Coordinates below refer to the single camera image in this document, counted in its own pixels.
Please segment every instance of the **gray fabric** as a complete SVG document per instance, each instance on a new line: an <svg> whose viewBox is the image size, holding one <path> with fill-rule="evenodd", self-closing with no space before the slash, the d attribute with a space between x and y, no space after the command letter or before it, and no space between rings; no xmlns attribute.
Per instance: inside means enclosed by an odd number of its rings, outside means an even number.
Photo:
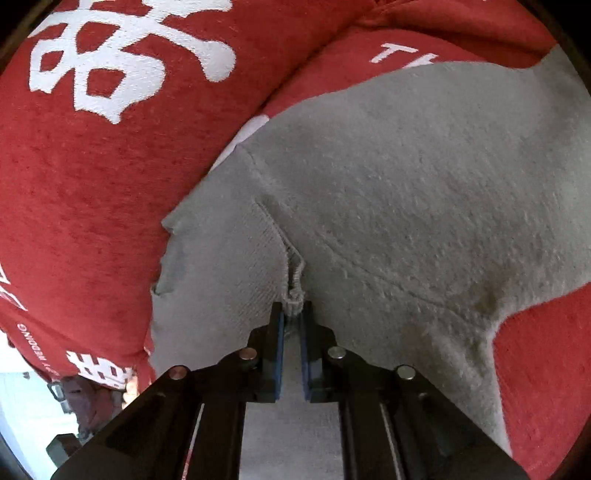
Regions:
<svg viewBox="0 0 591 480"><path fill-rule="evenodd" d="M559 48L532 69L440 63L289 109L164 221L154 368L243 346L303 258L306 297L341 345L415 365L509 450L492 340L510 314L589 281L590 134ZM336 412L303 403L293 342L285 399L248 408L242 478L342 478Z"/></svg>

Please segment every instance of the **silver screw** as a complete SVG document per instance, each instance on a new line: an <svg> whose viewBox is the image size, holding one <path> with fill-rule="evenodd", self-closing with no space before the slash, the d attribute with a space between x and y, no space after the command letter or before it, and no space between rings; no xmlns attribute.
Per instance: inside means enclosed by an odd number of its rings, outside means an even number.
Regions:
<svg viewBox="0 0 591 480"><path fill-rule="evenodd" d="M329 348L329 357L334 358L335 360L341 360L345 358L347 355L347 350L345 350L341 346L332 346Z"/></svg>
<svg viewBox="0 0 591 480"><path fill-rule="evenodd" d="M238 356L240 357L240 360L254 360L257 356L257 352L254 348L248 346L240 350Z"/></svg>
<svg viewBox="0 0 591 480"><path fill-rule="evenodd" d="M400 367L396 369L396 373L403 380L412 380L417 374L417 371L410 365L400 365Z"/></svg>
<svg viewBox="0 0 591 480"><path fill-rule="evenodd" d="M182 365L177 365L168 370L168 376L173 380L182 380L187 376L187 373L188 370Z"/></svg>

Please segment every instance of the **white floor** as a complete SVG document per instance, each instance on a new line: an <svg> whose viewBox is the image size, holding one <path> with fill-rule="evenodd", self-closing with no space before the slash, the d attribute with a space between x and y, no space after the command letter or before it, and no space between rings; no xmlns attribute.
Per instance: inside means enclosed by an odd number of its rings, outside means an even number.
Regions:
<svg viewBox="0 0 591 480"><path fill-rule="evenodd" d="M30 370L0 332L0 432L34 480L49 480L56 468L45 448L58 433L77 433L78 425Z"/></svg>

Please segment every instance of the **screw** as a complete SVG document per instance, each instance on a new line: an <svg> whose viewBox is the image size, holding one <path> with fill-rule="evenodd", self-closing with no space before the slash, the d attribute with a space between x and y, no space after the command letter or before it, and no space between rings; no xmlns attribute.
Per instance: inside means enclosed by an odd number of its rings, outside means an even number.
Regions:
<svg viewBox="0 0 591 480"><path fill-rule="evenodd" d="M332 346L329 348L328 353L329 353L329 357L331 357L335 360L341 360L341 359L345 358L345 355L347 355L347 350L345 350L341 346Z"/></svg>
<svg viewBox="0 0 591 480"><path fill-rule="evenodd" d="M246 347L238 352L240 360L254 360L257 356L257 352L254 348Z"/></svg>
<svg viewBox="0 0 591 480"><path fill-rule="evenodd" d="M168 370L168 376L173 380L182 380L187 376L188 370L182 365L177 365Z"/></svg>
<svg viewBox="0 0 591 480"><path fill-rule="evenodd" d="M410 365L400 365L400 367L396 369L396 373L403 380L412 380L417 374L417 371Z"/></svg>

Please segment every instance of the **gray garment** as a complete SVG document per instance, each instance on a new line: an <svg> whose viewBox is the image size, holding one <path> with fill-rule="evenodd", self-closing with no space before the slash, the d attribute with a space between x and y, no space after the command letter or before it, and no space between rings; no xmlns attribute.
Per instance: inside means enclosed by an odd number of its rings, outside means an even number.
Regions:
<svg viewBox="0 0 591 480"><path fill-rule="evenodd" d="M297 296L303 258L341 345L415 365L509 451L492 341L590 279L590 138L591 99L559 48L531 69L439 63L290 108L164 221L154 368L243 346ZM301 399L296 337L285 398L248 407L243 479L342 477L336 409Z"/></svg>

